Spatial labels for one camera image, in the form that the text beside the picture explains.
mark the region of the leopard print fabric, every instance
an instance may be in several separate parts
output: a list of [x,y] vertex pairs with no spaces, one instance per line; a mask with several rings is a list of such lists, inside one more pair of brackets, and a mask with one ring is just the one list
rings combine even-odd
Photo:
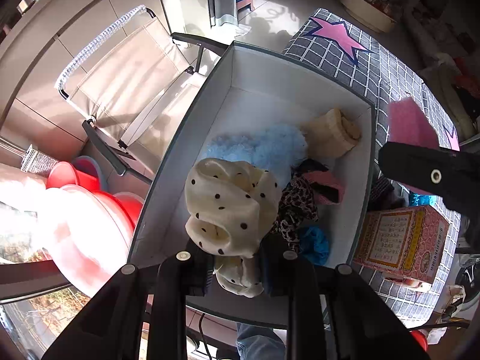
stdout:
[[278,215],[271,233],[280,233],[289,248],[299,252],[297,229],[304,219],[317,220],[314,192],[302,176],[294,176],[282,192],[278,204]]

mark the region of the person's leg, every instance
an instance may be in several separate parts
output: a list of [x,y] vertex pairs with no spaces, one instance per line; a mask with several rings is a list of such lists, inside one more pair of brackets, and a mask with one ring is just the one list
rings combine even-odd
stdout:
[[285,345],[272,329],[237,323],[237,348],[241,360],[283,360]]

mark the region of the polka dot fabric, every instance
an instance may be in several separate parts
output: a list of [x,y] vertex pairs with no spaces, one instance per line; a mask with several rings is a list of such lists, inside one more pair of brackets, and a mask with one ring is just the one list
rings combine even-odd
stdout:
[[271,172],[245,161],[203,159],[185,181],[185,229],[210,254],[252,258],[277,217],[281,195]]
[[215,275],[222,288],[236,295],[253,298],[263,292],[254,259],[215,257]]

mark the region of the black cable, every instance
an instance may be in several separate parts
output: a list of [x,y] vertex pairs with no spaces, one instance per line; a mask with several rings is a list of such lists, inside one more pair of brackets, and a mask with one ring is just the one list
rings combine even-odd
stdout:
[[210,354],[210,351],[208,350],[208,345],[207,345],[207,342],[205,341],[205,336],[203,335],[203,330],[202,330],[203,317],[205,317],[205,313],[202,314],[202,316],[200,317],[200,320],[198,321],[198,330],[200,331],[200,337],[202,338],[203,345],[205,345],[205,350],[207,351],[207,356],[210,360],[212,360],[212,355]]
[[456,321],[456,322],[444,322],[444,323],[432,323],[430,325],[421,325],[417,327],[411,327],[409,328],[409,332],[412,330],[420,330],[420,329],[435,329],[438,327],[446,327],[446,326],[456,326],[456,327],[462,327],[467,329],[469,327],[468,322],[461,322],[461,321]]

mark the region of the white storage box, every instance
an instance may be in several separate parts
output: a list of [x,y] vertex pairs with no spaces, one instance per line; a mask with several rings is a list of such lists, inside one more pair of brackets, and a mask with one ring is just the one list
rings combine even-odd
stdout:
[[[362,132],[360,142],[336,160],[334,175],[345,186],[341,204],[321,218],[330,240],[329,267],[350,262],[370,191],[374,157],[374,105],[320,70],[284,55],[234,42],[198,92],[155,176],[130,247],[138,267],[161,263],[188,242],[184,198],[188,172],[218,135],[251,133],[283,123],[300,125],[340,108]],[[287,299],[245,298],[214,279],[206,297],[188,297],[195,309],[257,325],[285,326]]]

